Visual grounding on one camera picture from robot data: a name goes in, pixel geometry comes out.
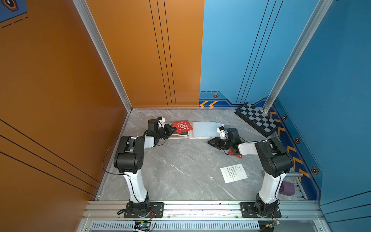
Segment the dark green card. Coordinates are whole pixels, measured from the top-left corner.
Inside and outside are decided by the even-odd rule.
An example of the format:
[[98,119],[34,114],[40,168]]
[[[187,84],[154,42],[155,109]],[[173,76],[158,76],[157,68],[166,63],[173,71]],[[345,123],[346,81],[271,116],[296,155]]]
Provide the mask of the dark green card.
[[180,137],[188,137],[189,136],[189,132],[188,131],[184,131],[182,133],[173,133],[172,136],[180,136]]

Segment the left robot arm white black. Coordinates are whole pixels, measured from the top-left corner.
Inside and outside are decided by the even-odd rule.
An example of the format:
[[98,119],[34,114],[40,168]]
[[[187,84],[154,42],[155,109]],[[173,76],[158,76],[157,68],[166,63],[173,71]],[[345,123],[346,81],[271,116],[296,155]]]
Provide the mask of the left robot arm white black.
[[125,178],[130,193],[124,211],[128,216],[143,218],[150,214],[149,195],[141,174],[145,149],[156,147],[159,140],[167,140],[176,130],[176,127],[165,123],[164,118],[150,119],[144,135],[119,139],[113,163],[119,175]]

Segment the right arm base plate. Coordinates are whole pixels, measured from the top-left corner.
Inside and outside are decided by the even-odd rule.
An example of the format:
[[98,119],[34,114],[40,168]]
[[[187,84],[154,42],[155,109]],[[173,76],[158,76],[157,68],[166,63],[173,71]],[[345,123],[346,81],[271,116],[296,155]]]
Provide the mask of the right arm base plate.
[[243,218],[281,218],[278,202],[263,204],[261,202],[241,202],[240,209]]

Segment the white card small text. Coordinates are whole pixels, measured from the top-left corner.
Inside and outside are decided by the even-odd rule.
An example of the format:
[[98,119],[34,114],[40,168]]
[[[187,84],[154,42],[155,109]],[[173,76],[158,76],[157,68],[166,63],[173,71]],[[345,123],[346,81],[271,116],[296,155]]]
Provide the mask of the white card small text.
[[225,183],[248,179],[242,164],[220,168]]

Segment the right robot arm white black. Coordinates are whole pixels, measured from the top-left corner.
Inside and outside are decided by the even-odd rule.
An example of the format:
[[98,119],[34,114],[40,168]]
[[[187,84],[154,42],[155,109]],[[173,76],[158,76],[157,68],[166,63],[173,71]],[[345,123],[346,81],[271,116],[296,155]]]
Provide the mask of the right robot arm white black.
[[292,156],[287,152],[279,139],[246,142],[236,128],[220,127],[219,136],[208,141],[208,144],[231,155],[258,155],[264,170],[264,180],[253,206],[242,206],[245,212],[261,218],[273,216],[279,209],[278,192],[283,180],[294,166]]

